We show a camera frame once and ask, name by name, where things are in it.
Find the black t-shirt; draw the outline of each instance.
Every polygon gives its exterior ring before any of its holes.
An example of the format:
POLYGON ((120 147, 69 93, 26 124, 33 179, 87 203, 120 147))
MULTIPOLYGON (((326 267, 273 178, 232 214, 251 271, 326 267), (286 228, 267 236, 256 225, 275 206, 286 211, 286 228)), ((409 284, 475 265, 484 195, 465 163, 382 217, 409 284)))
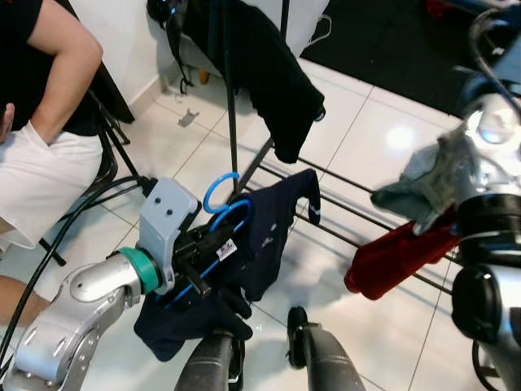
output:
MULTIPOLYGON (((0 0, 0 104, 15 105, 12 129, 19 130, 33 116, 45 92, 53 57, 26 42, 37 22, 42 0, 0 0)), ((63 127, 64 131, 91 136, 96 106, 86 95, 63 127)))

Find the black chair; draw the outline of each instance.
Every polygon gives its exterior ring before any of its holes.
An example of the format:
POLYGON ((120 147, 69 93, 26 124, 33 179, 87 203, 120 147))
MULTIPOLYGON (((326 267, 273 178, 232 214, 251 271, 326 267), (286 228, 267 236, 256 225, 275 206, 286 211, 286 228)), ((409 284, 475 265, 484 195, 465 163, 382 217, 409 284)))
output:
MULTIPOLYGON (((85 196, 94 193, 95 191, 98 191, 102 189, 103 187, 106 187, 112 183, 114 178, 117 175, 118 171, 118 163, 116 160, 116 156, 114 154, 112 146, 118 151, 121 158, 125 162, 125 165, 129 168, 129 171, 131 175, 135 178, 136 183, 134 185, 128 186, 112 195, 109 195, 107 197, 104 197, 102 199, 95 200, 91 202, 88 207, 85 209, 93 208, 96 205, 102 204, 105 201, 111 200, 112 198, 116 198, 117 196, 121 196, 122 194, 125 194, 129 191, 132 191, 138 187, 142 188, 142 193, 144 196, 148 196, 152 190, 152 188, 157 183, 157 179, 155 178, 146 178, 142 177, 138 174, 138 171, 134 167, 134 164, 130 160, 129 156, 127 155, 125 149, 123 148, 122 144, 129 144, 130 141, 123 137, 123 143, 117 138, 116 132, 118 134, 123 134, 121 131, 121 127, 119 123, 114 119, 114 117, 107 111, 107 109, 101 104, 99 99, 96 98, 96 96, 90 92, 90 96, 93 98, 93 100, 97 103, 99 112, 96 113, 97 118, 97 127, 98 127, 98 136, 101 141, 101 145, 103 148, 103 154, 101 159, 101 164, 99 166, 98 175, 96 176, 96 179, 92 182, 92 185, 90 185, 89 189, 85 192, 85 196)), ((71 213, 66 214, 63 216, 60 221, 63 221, 71 216, 71 213)), ((41 239, 39 244, 46 250, 50 250, 50 244, 45 240, 41 239)), ((53 258, 60 266, 65 266, 67 262, 57 253, 53 255, 53 258)))

